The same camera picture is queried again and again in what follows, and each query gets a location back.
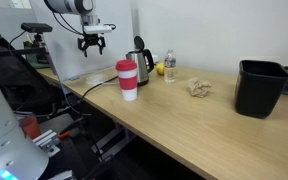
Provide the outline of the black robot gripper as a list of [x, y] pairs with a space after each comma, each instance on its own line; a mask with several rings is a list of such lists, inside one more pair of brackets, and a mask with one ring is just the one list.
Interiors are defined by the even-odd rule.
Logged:
[[82, 38], [77, 39], [78, 48], [83, 50], [84, 56], [88, 57], [87, 48], [89, 46], [98, 46], [100, 55], [103, 55], [103, 49], [106, 46], [105, 38], [98, 34], [85, 34]]

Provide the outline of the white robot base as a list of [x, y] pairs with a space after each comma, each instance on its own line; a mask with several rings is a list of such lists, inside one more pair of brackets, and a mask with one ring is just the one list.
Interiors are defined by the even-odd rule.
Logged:
[[48, 162], [19, 126], [0, 90], [0, 180], [38, 180]]

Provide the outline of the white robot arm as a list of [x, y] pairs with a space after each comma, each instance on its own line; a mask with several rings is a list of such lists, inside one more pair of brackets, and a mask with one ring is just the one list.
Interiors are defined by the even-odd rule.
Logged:
[[90, 46], [97, 46], [99, 53], [106, 47], [104, 33], [112, 29], [108, 25], [101, 25], [96, 15], [96, 3], [93, 0], [44, 0], [46, 6], [53, 14], [79, 15], [81, 20], [83, 38], [77, 39], [78, 49], [87, 56]]

